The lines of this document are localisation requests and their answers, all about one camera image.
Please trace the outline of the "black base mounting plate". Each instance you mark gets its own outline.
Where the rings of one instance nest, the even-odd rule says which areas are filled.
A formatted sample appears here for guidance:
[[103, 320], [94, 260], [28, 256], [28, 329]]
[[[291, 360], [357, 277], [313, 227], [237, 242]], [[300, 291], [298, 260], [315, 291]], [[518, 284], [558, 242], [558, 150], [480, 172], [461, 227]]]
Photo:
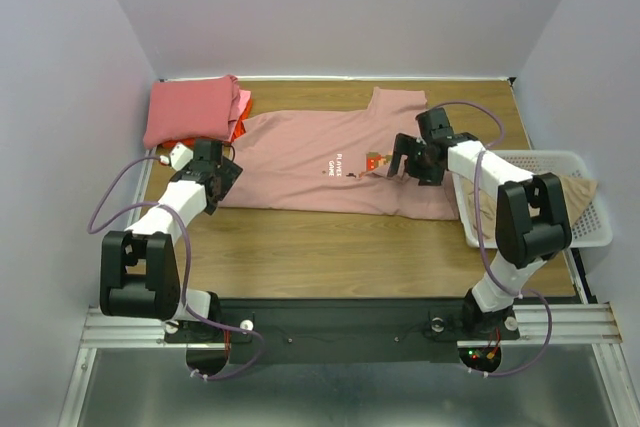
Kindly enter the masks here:
[[222, 299], [214, 310], [226, 325], [252, 322], [262, 364], [456, 363], [462, 345], [519, 337], [505, 325], [512, 311], [466, 329], [456, 298]]

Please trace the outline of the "beige crumpled t-shirt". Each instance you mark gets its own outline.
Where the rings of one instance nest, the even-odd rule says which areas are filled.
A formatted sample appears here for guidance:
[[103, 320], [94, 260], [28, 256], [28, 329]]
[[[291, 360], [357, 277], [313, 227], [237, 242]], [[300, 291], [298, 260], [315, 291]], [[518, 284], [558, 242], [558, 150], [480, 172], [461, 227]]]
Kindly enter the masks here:
[[[587, 212], [594, 200], [598, 184], [594, 180], [565, 175], [559, 175], [559, 179], [572, 229], [572, 244], [575, 244], [579, 239], [579, 219]], [[453, 181], [467, 244], [478, 247], [474, 186], [470, 180], [457, 175], [453, 176]], [[484, 245], [488, 249], [495, 250], [497, 248], [495, 239], [497, 201], [482, 189], [479, 190], [478, 200]]]

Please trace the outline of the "folded light pink t-shirt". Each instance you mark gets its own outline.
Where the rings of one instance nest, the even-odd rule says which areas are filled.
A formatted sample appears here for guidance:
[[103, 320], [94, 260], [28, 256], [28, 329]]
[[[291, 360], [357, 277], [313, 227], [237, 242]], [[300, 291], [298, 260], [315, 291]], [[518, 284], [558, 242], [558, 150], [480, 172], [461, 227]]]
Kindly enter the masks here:
[[250, 110], [251, 92], [249, 90], [239, 90], [238, 100], [234, 102], [229, 116], [229, 127], [235, 128], [235, 125], [242, 121]]

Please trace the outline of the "aluminium frame rail front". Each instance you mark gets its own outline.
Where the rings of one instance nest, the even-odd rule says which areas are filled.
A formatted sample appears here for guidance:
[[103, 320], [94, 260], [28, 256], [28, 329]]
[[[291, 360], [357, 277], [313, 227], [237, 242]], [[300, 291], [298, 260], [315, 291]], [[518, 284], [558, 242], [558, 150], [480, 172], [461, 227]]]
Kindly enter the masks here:
[[95, 349], [155, 348], [164, 345], [164, 330], [159, 320], [111, 317], [90, 308], [80, 345]]

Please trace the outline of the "folded orange red t-shirt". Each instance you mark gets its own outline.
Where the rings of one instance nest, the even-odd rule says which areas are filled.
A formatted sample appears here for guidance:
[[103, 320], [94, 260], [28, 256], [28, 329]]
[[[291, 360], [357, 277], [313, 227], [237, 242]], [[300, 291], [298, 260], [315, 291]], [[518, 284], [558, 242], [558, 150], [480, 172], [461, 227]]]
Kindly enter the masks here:
[[[227, 140], [227, 143], [233, 143], [237, 138], [243, 136], [246, 133], [246, 128], [244, 126], [244, 122], [249, 118], [250, 116], [250, 110], [247, 109], [245, 110], [241, 116], [239, 117], [239, 119], [237, 120], [237, 122], [234, 124], [234, 130], [231, 134], [231, 137], [229, 140]], [[183, 145], [187, 146], [187, 147], [193, 147], [194, 143], [195, 143], [195, 139], [194, 138], [188, 138], [188, 139], [181, 139], [178, 141], [167, 141], [164, 142], [162, 144], [162, 146], [164, 148], [170, 149], [173, 148], [177, 143], [182, 143]]]

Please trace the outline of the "folded coral pink t-shirt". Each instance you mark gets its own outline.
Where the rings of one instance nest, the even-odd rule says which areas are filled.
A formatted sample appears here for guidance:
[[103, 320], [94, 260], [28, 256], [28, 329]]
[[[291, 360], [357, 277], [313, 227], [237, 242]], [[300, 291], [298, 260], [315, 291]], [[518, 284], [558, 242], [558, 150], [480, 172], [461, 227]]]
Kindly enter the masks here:
[[240, 100], [237, 78], [155, 82], [151, 88], [143, 145], [212, 138], [228, 140], [231, 116]]

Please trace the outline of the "aluminium frame rail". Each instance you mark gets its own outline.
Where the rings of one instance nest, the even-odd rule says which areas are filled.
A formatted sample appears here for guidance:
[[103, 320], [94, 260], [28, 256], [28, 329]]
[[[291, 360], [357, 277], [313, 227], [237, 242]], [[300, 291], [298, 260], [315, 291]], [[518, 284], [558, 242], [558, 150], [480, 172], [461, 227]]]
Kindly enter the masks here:
[[111, 317], [90, 308], [80, 345], [95, 349], [155, 348], [164, 345], [164, 330], [159, 320]]
[[155, 157], [153, 150], [147, 150], [141, 158], [130, 161], [116, 175], [94, 212], [94, 219], [97, 219], [98, 211], [124, 176], [134, 167], [141, 169], [133, 203], [113, 214], [101, 228], [93, 227], [94, 233], [104, 233], [100, 252], [99, 305], [106, 315], [123, 316], [123, 311], [138, 310], [139, 304], [143, 307], [154, 304], [154, 290], [147, 289], [150, 272], [146, 264], [147, 240], [138, 240], [137, 234], [132, 234], [128, 228], [144, 211], [144, 189]]

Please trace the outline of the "white plastic laundry basket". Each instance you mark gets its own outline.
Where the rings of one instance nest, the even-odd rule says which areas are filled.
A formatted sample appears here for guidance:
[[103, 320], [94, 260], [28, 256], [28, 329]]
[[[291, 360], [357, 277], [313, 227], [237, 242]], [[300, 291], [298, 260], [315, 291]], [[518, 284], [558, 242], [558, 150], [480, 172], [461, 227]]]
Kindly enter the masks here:
[[[558, 177], [565, 175], [596, 181], [584, 161], [570, 151], [498, 150], [495, 153], [507, 162], [535, 174], [551, 172]], [[587, 212], [579, 219], [578, 227], [579, 239], [575, 244], [571, 243], [572, 248], [603, 247], [611, 242], [610, 223], [597, 190]]]

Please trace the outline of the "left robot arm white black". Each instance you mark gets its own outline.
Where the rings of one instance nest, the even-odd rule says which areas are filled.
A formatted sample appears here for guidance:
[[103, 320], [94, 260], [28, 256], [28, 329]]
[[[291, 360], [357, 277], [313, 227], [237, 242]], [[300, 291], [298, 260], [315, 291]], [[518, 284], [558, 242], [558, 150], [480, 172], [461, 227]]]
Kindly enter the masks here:
[[229, 145], [197, 139], [189, 148], [176, 144], [157, 160], [173, 169], [155, 202], [131, 208], [147, 212], [126, 229], [105, 234], [101, 245], [99, 306], [106, 316], [161, 321], [169, 335], [187, 328], [205, 342], [228, 339], [220, 302], [212, 292], [188, 287], [178, 273], [175, 246], [185, 245], [185, 271], [191, 268], [188, 225], [200, 214], [213, 215], [242, 173], [225, 155]]

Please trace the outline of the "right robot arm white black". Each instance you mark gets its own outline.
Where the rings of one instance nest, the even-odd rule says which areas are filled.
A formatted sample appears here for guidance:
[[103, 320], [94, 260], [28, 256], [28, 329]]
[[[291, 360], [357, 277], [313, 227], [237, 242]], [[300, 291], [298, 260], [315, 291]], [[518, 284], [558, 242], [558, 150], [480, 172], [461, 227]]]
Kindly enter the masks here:
[[455, 132], [442, 106], [417, 115], [416, 122], [418, 136], [396, 135], [388, 177], [403, 173], [421, 186], [437, 186], [452, 173], [496, 203], [497, 252], [482, 259], [485, 274], [465, 295], [460, 313], [463, 331], [482, 337], [504, 324], [530, 277], [570, 246], [562, 184], [552, 173], [514, 166], [470, 133]]

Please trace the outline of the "aluminium frame rail left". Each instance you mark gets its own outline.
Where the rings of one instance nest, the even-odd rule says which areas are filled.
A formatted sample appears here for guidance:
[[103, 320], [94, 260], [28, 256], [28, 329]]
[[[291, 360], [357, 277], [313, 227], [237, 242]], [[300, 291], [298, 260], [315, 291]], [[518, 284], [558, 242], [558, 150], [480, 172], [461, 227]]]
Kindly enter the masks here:
[[137, 234], [132, 234], [128, 228], [144, 211], [144, 189], [155, 157], [153, 150], [147, 150], [141, 158], [130, 161], [116, 175], [94, 212], [94, 219], [97, 219], [98, 211], [124, 176], [134, 167], [141, 169], [133, 203], [113, 214], [101, 228], [93, 227], [94, 233], [104, 233], [100, 252], [99, 305], [106, 315], [123, 316], [123, 311], [138, 310], [139, 304], [143, 307], [154, 304], [154, 290], [147, 289], [150, 272], [146, 264], [147, 240], [138, 240]]

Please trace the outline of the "dusty pink printed t-shirt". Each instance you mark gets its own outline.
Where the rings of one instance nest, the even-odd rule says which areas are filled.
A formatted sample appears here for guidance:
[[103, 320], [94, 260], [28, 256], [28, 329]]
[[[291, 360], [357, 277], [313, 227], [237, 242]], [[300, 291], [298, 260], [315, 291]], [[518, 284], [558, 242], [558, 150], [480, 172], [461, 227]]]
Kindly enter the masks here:
[[396, 135], [418, 135], [415, 118], [426, 104], [422, 91], [376, 87], [363, 110], [282, 110], [251, 117], [234, 143], [243, 171], [221, 204], [456, 220], [450, 177], [432, 187], [404, 174], [387, 175]]

